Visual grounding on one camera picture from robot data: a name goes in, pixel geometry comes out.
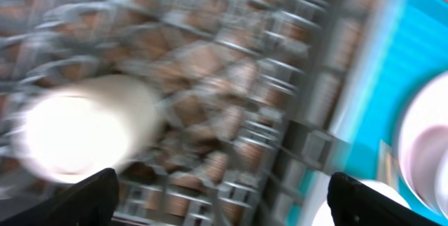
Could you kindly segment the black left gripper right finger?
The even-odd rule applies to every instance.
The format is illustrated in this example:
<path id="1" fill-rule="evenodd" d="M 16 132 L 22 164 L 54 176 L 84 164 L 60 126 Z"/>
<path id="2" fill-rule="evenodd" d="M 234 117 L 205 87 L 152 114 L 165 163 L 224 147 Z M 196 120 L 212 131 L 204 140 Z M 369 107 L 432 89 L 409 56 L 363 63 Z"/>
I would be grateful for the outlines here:
<path id="1" fill-rule="evenodd" d="M 334 173 L 327 202 L 335 226 L 440 226 L 345 173 Z"/>

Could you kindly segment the grey bowl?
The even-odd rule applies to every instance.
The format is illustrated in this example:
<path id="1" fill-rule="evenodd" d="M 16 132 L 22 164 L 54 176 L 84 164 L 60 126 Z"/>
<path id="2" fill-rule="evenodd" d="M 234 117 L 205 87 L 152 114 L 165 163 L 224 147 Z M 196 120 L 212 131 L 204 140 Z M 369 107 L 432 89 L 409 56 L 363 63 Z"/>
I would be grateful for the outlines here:
<path id="1" fill-rule="evenodd" d="M 441 213 L 436 202 L 435 183 L 438 167 L 447 150 L 447 127 L 434 126 L 424 130 L 412 149 L 411 177 L 415 192 L 422 202 Z"/>

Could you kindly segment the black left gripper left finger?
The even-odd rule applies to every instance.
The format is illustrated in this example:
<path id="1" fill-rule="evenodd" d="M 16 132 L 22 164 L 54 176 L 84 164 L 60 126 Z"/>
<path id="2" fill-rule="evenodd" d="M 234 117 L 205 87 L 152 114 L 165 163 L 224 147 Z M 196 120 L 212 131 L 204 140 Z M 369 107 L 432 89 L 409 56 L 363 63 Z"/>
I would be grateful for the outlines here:
<path id="1" fill-rule="evenodd" d="M 63 193 L 1 221 L 1 226 L 105 226 L 119 202 L 116 171 L 103 169 Z"/>

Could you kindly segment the cream paper cup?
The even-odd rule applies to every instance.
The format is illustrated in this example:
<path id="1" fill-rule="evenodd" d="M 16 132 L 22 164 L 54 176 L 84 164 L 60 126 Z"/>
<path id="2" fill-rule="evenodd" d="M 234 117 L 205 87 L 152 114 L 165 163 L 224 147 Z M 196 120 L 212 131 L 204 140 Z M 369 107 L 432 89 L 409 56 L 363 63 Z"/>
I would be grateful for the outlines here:
<path id="1" fill-rule="evenodd" d="M 57 183 L 120 172 L 155 143 L 160 100 L 149 84 L 122 74 L 53 88 L 20 112 L 13 150 L 27 170 Z"/>

